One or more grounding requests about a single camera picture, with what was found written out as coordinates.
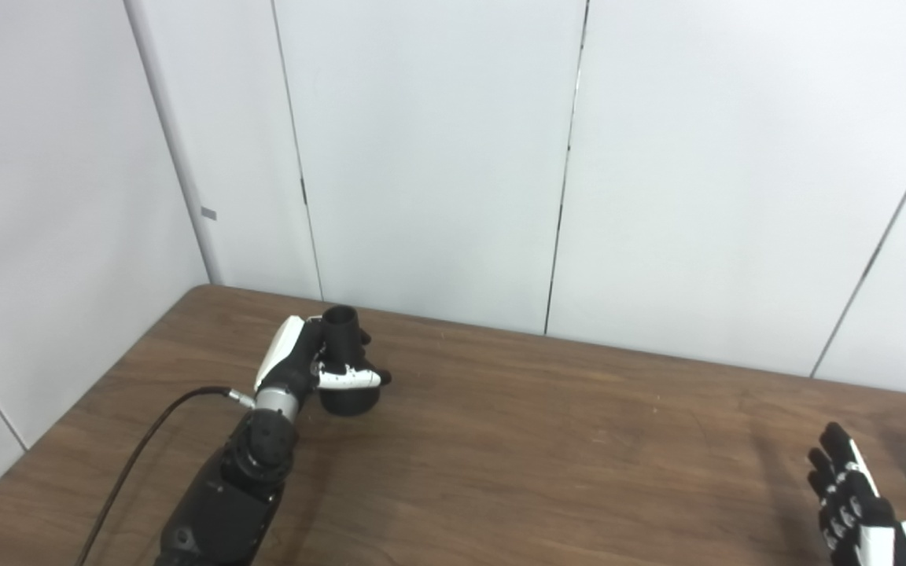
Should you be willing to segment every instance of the robotic arm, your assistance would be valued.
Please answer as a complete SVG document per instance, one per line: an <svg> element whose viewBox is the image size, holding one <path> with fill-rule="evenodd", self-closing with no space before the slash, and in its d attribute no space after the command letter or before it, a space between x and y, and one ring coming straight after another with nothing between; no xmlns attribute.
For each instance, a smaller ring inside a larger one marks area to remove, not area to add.
<svg viewBox="0 0 906 566"><path fill-rule="evenodd" d="M334 415L355 416L380 400L391 375L366 360L370 336L349 306L290 316L255 383L255 407L202 465L166 523L156 566L249 566L281 501L298 436L294 423L319 391Z"/></svg>
<svg viewBox="0 0 906 566"><path fill-rule="evenodd" d="M830 423L809 451L809 486L820 500L819 527L834 566L906 566L906 520L881 497L855 440Z"/></svg>

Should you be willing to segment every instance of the black cable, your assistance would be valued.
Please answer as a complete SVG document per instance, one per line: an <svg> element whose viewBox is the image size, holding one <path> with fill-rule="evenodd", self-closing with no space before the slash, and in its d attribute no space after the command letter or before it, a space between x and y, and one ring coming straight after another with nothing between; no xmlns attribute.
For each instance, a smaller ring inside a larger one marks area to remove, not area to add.
<svg viewBox="0 0 906 566"><path fill-rule="evenodd" d="M187 401L192 397L197 397L198 395L223 395L223 397L230 397L230 391L233 390L228 387L199 387L194 391L188 391L186 394L180 395L176 401L170 402L170 406L163 411L163 414L156 419L156 422L152 423L152 426L149 427L149 430L145 433L145 436L142 437L142 440L139 440L139 444L135 447L135 451L129 456L128 461L125 463L125 469L121 470L118 480L115 481L114 487L111 488L111 494L108 495L107 501L104 502L104 508L100 509L100 515L97 515L97 522L93 524L93 529L90 529L90 534L86 538L86 543L83 544L83 551L79 553L79 558L75 559L75 566L83 566L83 564L86 563L87 557L90 556L90 548L93 548L93 543L97 540L97 535L100 534L101 527L104 526L104 520L107 519L107 513L110 513L111 505L114 505L115 499L118 498L118 491L121 491L121 487L125 483L125 480L128 479L128 473L132 470L132 466L135 465L135 460L139 458L139 454L142 453L145 445L149 443L149 439L152 438L152 435L156 434L156 431L159 430L163 421L173 413L173 409L179 407L184 401Z"/></svg>

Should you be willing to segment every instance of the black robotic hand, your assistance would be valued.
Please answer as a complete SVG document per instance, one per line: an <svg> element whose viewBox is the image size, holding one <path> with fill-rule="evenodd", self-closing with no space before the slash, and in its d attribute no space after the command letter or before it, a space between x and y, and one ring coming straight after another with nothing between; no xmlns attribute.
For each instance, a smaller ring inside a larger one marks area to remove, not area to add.
<svg viewBox="0 0 906 566"><path fill-rule="evenodd" d="M834 566L906 566L906 520L880 497L862 452L838 423L809 451L809 486L820 499L819 527Z"/></svg>

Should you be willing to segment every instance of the wooden table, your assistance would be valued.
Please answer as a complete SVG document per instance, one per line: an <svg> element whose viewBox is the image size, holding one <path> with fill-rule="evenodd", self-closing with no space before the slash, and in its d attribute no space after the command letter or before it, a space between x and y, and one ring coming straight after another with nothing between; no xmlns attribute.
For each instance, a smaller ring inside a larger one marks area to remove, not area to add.
<svg viewBox="0 0 906 566"><path fill-rule="evenodd" d="M0 566L71 564L165 406L252 387L314 301L188 293L0 481ZM827 564L806 451L838 420L906 516L906 395L362 311L395 382L342 419L314 400L262 565ZM90 562L151 565L242 408L188 402L143 454Z"/></svg>

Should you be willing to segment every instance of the cable connector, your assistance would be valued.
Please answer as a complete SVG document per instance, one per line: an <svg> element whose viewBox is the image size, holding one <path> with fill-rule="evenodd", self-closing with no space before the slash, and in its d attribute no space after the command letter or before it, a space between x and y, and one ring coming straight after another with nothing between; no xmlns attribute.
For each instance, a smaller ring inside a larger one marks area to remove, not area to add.
<svg viewBox="0 0 906 566"><path fill-rule="evenodd" d="M227 393L226 396L229 397L231 400L238 402L238 404L241 404L244 407L247 407L248 409L251 409L251 410L254 409L254 406L256 405L253 397L249 397L249 395L244 395L234 389L230 389L230 393Z"/></svg>

